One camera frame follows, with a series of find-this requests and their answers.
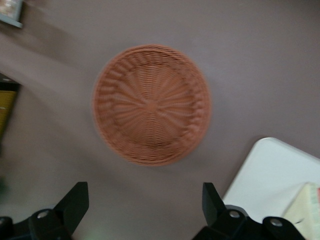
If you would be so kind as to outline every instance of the woven pattern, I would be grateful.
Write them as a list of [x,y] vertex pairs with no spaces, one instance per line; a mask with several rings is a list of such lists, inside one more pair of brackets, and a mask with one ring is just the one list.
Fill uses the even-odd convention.
[[117,55],[95,86],[96,125],[109,146],[139,165],[161,166],[203,138],[211,101],[205,79],[181,52],[142,45]]

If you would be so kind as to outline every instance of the round woven basket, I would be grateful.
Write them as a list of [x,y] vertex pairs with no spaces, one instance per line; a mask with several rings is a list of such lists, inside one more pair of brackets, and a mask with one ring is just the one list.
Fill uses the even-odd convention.
[[184,54],[142,45],[113,58],[98,78],[93,113],[105,142],[145,166],[173,163],[205,135],[211,100],[204,76]]

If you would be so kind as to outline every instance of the black clamp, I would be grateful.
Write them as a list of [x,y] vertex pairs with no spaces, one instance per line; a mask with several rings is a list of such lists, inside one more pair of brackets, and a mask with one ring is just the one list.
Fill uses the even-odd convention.
[[0,240],[72,240],[88,208],[88,184],[78,182],[53,209],[37,211],[16,224],[0,217]]
[[212,183],[203,184],[202,210],[208,226],[193,240],[305,240],[284,218],[269,216],[260,224],[239,207],[228,209]]

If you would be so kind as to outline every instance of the metal screw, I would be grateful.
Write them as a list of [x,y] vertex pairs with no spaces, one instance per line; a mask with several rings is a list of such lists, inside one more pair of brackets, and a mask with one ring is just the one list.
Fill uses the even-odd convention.
[[42,211],[42,212],[40,212],[40,213],[38,214],[37,218],[38,218],[38,219],[42,219],[42,218],[44,218],[45,216],[47,216],[48,213],[49,213],[48,210]]
[[270,223],[276,227],[282,227],[282,222],[279,219],[271,218]]
[[234,219],[240,218],[240,214],[237,211],[230,211],[229,215]]

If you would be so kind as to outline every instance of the gray table surface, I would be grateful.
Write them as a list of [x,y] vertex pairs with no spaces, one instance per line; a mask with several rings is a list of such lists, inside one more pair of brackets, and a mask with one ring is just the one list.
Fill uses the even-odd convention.
[[[21,22],[0,24],[0,72],[23,85],[0,158],[15,222],[88,181],[75,239],[187,240],[205,225],[202,183],[223,195],[258,139],[320,158],[318,0],[29,0]],[[197,63],[213,115],[187,157],[143,167],[104,144],[91,99],[107,61],[153,43]]]

